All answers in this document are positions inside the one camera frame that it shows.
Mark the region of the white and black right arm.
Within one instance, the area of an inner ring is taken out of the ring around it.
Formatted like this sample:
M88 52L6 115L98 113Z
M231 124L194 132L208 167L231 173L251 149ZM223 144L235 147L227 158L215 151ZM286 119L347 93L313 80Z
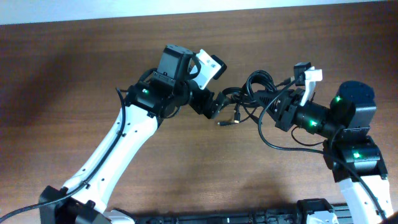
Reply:
M326 165L339 185L354 223L381 223L392 214L388 171L381 150L368 132L377 107L373 89L361 82L340 85L329 107L312 100L315 81L296 90L259 90L257 103L277 128L292 126L325 138Z

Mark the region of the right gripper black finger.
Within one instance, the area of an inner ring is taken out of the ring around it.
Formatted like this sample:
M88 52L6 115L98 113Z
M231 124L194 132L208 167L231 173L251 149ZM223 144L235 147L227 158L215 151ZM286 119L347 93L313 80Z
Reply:
M280 116L280 109L276 104L271 104L266 110L266 113L272 118L273 121L277 122Z
M285 108L291 104L289 91L277 90L275 92L259 90L254 93L254 107L263 107L270 105L270 108Z

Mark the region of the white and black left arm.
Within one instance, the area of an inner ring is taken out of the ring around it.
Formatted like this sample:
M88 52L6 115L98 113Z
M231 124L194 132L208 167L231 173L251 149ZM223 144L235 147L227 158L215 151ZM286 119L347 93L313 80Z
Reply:
M110 196L142 145L185 105L213 119L226 104L207 89L226 64L204 50L167 45L159 65L144 72L121 95L121 110L112 128L81 169L59 190L48 186L39 200L41 223L134 223L132 216L107 211Z

